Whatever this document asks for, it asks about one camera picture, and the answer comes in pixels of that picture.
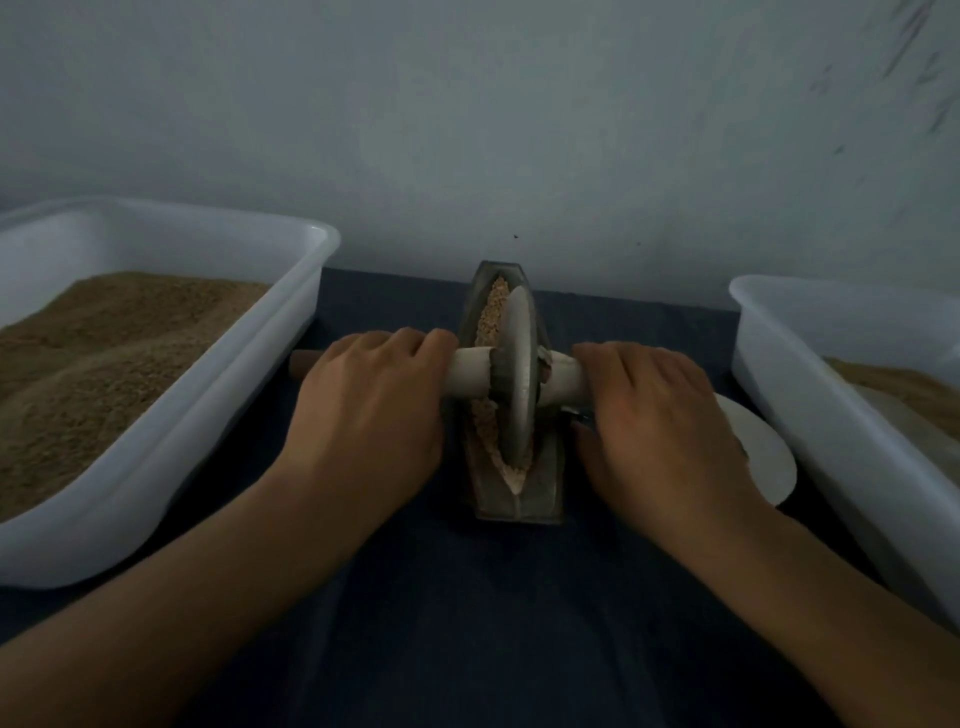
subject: hand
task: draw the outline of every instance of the hand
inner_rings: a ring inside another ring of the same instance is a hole
[[[580,344],[600,437],[578,426],[577,448],[617,515],[683,561],[773,509],[704,371],[681,353],[632,343]]]
[[[336,509],[360,540],[354,546],[440,465],[440,399],[457,346],[440,329],[353,334],[330,346],[303,381],[274,469],[304,490],[308,509]]]

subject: plastic container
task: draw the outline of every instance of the plastic container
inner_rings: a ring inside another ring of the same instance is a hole
[[[103,273],[272,284],[76,480],[0,524],[0,584],[71,584],[147,540],[313,317],[324,263],[339,244],[335,229],[310,220],[140,200],[54,201],[0,216],[0,326]]]
[[[896,412],[888,420],[882,400],[868,401],[822,358],[914,369],[960,390],[960,300],[766,276],[735,279],[731,293],[743,308],[737,381],[891,589],[960,626],[960,487],[892,424]]]

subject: person's right forearm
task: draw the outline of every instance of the person's right forearm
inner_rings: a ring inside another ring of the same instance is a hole
[[[848,726],[960,725],[960,640],[771,511],[680,560]]]

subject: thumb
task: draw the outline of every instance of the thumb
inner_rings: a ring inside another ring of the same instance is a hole
[[[580,455],[580,462],[584,465],[590,485],[603,500],[610,502],[614,492],[613,474],[607,464],[600,438],[596,432],[580,423],[575,422],[572,427],[577,454]]]

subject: white disc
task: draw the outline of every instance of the white disc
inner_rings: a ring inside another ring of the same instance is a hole
[[[746,407],[717,395],[740,444],[750,458],[750,476],[760,494],[772,505],[780,505],[797,484],[797,463],[777,431]]]

